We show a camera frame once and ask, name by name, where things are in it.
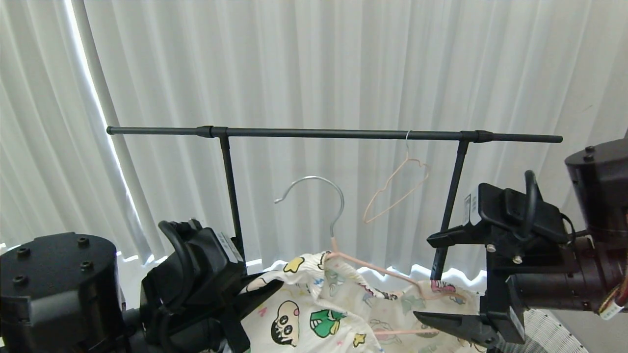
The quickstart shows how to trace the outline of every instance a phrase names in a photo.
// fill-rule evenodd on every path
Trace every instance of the silver hook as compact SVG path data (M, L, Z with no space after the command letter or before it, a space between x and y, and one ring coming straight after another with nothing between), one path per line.
M408 130L408 133L406 134L406 155L410 154L410 146L408 145L408 136L410 135L410 131L412 130Z
M286 198L286 196L288 196L288 193L290 192L290 190L292 190L292 188L297 183L300 183L303 180L307 180L307 179L323 180L324 182L326 182L326 183L330 184L331 186L333 186L336 189L336 191L338 191L338 195L340 196L340 209L338 210L338 214L336 215L336 218L334 218L332 223L329 225L329 233L332 235L332 238L333 238L333 226L336 224L336 221L338 221L338 219L342 215L342 211L345 210L345 195L343 195L342 190L338 187L338 185L334 184L334 182L332 182L331 180L325 179L322 176L317 176L317 175L304 176L303 178L300 178L300 179L297 179L297 180L293 181L292 184L290 184L290 186L288 187L288 189L286 189L286 191L283 193L283 196L280 197L280 198L277 198L274 202L276 204L282 202Z

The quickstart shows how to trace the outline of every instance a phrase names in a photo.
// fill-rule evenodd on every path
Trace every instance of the clothes hanger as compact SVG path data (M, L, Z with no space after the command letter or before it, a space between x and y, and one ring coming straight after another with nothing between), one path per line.
M408 146L408 136L410 135L410 131L412 131L412 130L408 130L408 133L406 134L406 159L397 167L397 169L395 169L395 171L391 174L391 176L388 177L388 180L386 180L386 184L384 185L384 188L379 189L375 193L375 195L373 195L373 197L371 198L371 201L369 202L369 205L364 210L364 216L362 216L362 221L364 221L364 223L371 223L373 220L375 220L376 218L378 218L382 214L385 214L386 212L390 211L391 208L397 206L401 201L403 201L406 197L410 196L411 193L413 193L416 189L418 189L421 186L421 184L423 184L423 182L425 182L425 180L427 180L428 176L430 175L430 171L426 170L425 177L423 178L423 180L421 180L419 182L419 184L416 184L416 186L414 188L412 188L410 191L408 191L405 195L403 195L403 197L401 197L399 200L397 200L394 204L390 205L387 209L383 210L382 212L379 212L373 218L366 219L366 215L369 213L369 209L371 209L371 206L373 205L373 202L375 201L377 196L388 188L388 184L390 184L390 182L394 178L394 176L397 173L399 173L399 170L401 170L403 168L403 166L407 162L410 162L410 161L417 162L419 164L419 167L424 167L424 166L426 168L428 167L427 164L422 163L420 160L416 160L414 158L410 158L410 146Z
M322 180L326 183L328 183L329 185L333 186L334 189L336 189L336 191L338 192L338 195L340 197L340 209L338 209L338 212L336 213L336 217L334 217L333 221L330 223L329 225L329 233L332 237L332 252L327 254L327 259L332 259L332 258L343 258L346 260L349 260L353 263L356 263L358 265L364 266L366 268L370 268L370 269L374 269L380 273L385 273L388 274L389 276L392 277L396 277L399 278L401 280L410 282L412 285L416 286L419 294L425 299L425 300L432 300L432 299L439 299L442 298L444 296L456 296L456 293L441 293L438 296L433 296L433 297L426 297L423 294L423 290L421 289L419 283L415 280L413 280L410 277L407 276L403 276L401 274L392 272L392 271L388 271L384 268L381 268L379 266L375 266L371 263L367 263L365 261L359 260L354 258L353 256L349 256L345 253L342 253L340 250L338 250L338 244L336 242L336 238L333 235L333 227L336 224L336 222L338 221L338 219L340 218L340 216L342 215L342 212L345 210L345 195L342 193L342 190L340 189L340 187L338 187L338 185L336 185L334 182L332 182L329 179L323 178L322 176L318 176L318 175L308 175L308 176L304 176L303 178L297 179L295 181L292 182L292 184L290 184L290 186L286 189L286 191L283 193L283 195L280 198L277 198L274 203L278 204L280 202L282 202L283 200L285 200L285 198L288 196L288 193L290 193L290 190L292 190L292 188L302 182L303 180L309 180L309 179L319 179ZM399 335L399 334L432 334L432 333L436 333L439 332L436 329L425 329L425 330L402 330L402 331L385 331L385 330L381 330L381 331L374 331L375 335Z

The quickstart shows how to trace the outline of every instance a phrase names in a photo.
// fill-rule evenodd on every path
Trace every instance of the curtain fold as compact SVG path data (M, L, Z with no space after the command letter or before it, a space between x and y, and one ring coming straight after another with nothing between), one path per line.
M473 144L451 225L480 182L524 190L538 176L545 200L583 227L563 160L628 129L628 3L603 1L88 1L77 13L99 96L112 125L246 128L474 130L561 134L561 144ZM153 224L196 217L233 234L218 141L189 136L114 136L122 172ZM457 144L411 141L427 162L422 188L371 224L362 214L405 157L404 141L232 138L247 259L330 247L335 232L358 258L408 272L430 267L425 239L440 230ZM405 168L374 211L425 175ZM158 237L146 233L146 237ZM159 244L156 239L152 244ZM151 245L156 257L165 254ZM446 268L469 278L483 248L451 249Z
M147 260L67 8L0 6L0 243L74 231Z

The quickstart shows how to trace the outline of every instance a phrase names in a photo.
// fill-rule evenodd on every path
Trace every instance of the vertical pole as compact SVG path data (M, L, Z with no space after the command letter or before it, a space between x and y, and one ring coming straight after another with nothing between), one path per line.
M229 137L226 133L221 134L220 136L220 148L222 149L222 161L225 164L225 176L227 177L227 189L229 191L231 217L234 220L235 246L240 252L240 255L242 255L242 259L246 261L246 258L244 257L244 241L242 240L242 226L240 225L240 212L237 208L236 181L234 180L234 169L231 165Z
M447 203L445 204L445 214L443 215L443 223L440 231L449 229L449 222L452 219L453 204L456 201L456 193L458 192L458 184L460 183L460 175L462 175L462 165L465 163L465 156L469 147L468 140L461 140L458 143L458 153L456 155L456 164L453 167L452 183L449 186L449 194L447 195ZM439 247L434 255L432 263L431 280L440 280L443 276L443 268L445 267L445 259L447 258L447 247Z

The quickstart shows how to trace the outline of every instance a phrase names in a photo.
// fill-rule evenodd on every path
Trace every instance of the black metal rod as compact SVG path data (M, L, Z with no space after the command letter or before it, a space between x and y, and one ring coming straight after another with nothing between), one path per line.
M488 131L410 131L407 130L343 130L343 129L248 129L199 126L197 128L117 128L109 126L113 134L197 135L203 137L269 137L269 138L343 138L343 139L423 139L440 141L520 141L560 143L562 136L530 134L494 134Z
M222 136L220 138L220 148L222 149L222 161L225 165L225 177L227 179L227 189L229 191L229 203L231 206L231 218L234 221L235 246L244 257L244 240L242 239L242 226L240 225L240 211L237 206L236 181L234 180L234 169L231 165L231 152L229 146L229 137Z
M453 166L452 182L449 186L449 194L445 204L445 213L443 214L443 222L440 231L449 229L449 222L452 219L453 204L456 201L456 193L458 193L458 184L460 184L460 176L462 176L462 166L465 163L465 156L469 147L468 141L458 143L458 152L456 154L456 163ZM443 269L445 268L445 260L447 259L447 247L439 247L434 254L432 262L431 280L440 280L443 277Z

